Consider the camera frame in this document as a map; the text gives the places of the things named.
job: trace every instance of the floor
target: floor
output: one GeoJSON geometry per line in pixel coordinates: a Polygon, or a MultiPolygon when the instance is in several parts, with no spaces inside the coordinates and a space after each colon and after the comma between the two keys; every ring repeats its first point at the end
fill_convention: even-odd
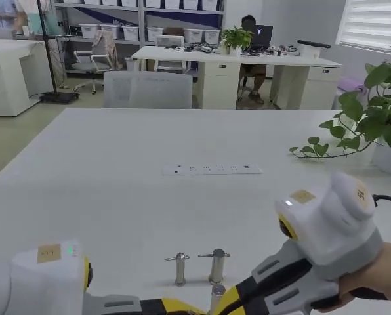
{"type": "MultiPolygon", "coordinates": [[[[83,82],[83,79],[68,79],[67,84],[74,87],[80,82],[83,82]]],[[[260,91],[265,100],[268,100],[270,86],[271,81],[267,81],[260,91]]],[[[81,92],[79,100],[71,105],[38,104],[18,117],[0,117],[0,171],[65,108],[102,107],[104,93],[101,87],[95,95],[92,95],[87,89],[83,89],[81,92]]],[[[246,95],[240,108],[272,109],[269,103],[258,108],[256,104],[247,99],[246,95]]]]}

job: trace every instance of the laptop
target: laptop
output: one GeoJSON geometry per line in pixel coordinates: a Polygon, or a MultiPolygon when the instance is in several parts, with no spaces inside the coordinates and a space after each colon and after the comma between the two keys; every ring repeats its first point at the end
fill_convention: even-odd
{"type": "Polygon", "coordinates": [[[270,46],[273,35],[273,26],[256,25],[252,32],[254,33],[251,43],[252,47],[267,49],[270,46]]]}

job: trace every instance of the metal pin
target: metal pin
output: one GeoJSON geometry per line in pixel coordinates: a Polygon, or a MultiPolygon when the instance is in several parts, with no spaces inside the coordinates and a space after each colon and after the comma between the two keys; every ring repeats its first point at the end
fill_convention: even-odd
{"type": "Polygon", "coordinates": [[[176,279],[175,285],[183,287],[185,285],[185,260],[190,259],[190,256],[184,253],[176,254],[175,258],[165,258],[166,261],[176,261],[176,279]]]}
{"type": "Polygon", "coordinates": [[[213,312],[215,311],[216,307],[219,305],[219,302],[225,293],[226,293],[226,288],[221,284],[215,284],[212,287],[209,315],[213,314],[213,312]]]}
{"type": "Polygon", "coordinates": [[[224,259],[230,257],[223,249],[215,249],[213,254],[198,255],[200,258],[213,258],[209,281],[211,284],[221,284],[223,280],[224,259]]]}

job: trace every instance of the white table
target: white table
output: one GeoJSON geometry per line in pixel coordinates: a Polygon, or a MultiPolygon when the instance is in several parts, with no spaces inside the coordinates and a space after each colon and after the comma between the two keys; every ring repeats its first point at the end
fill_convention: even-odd
{"type": "Polygon", "coordinates": [[[0,40],[0,116],[17,116],[51,90],[43,42],[0,40]]]}
{"type": "Polygon", "coordinates": [[[148,59],[199,62],[197,98],[204,109],[235,109],[241,64],[276,66],[270,100],[282,109],[330,110],[342,74],[341,64],[302,56],[233,57],[145,46],[132,58],[136,71],[144,71],[148,59]]]}
{"type": "MultiPolygon", "coordinates": [[[[223,248],[225,285],[245,279],[285,241],[274,200],[349,171],[374,193],[391,177],[355,158],[300,161],[287,154],[332,117],[324,111],[65,110],[0,172],[0,257],[78,238],[94,268],[90,292],[177,297],[207,310],[211,260],[223,248]],[[257,163],[263,175],[163,177],[174,163],[257,163]],[[185,251],[187,284],[173,285],[185,251]]],[[[376,222],[391,241],[391,203],[376,222]]],[[[339,314],[391,314],[384,302],[339,314]]]]}

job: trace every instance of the window blind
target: window blind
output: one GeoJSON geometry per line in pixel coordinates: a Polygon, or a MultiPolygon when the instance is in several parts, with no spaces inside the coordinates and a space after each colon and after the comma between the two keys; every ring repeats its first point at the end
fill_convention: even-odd
{"type": "Polygon", "coordinates": [[[391,52],[391,0],[347,0],[337,43],[391,52]]]}

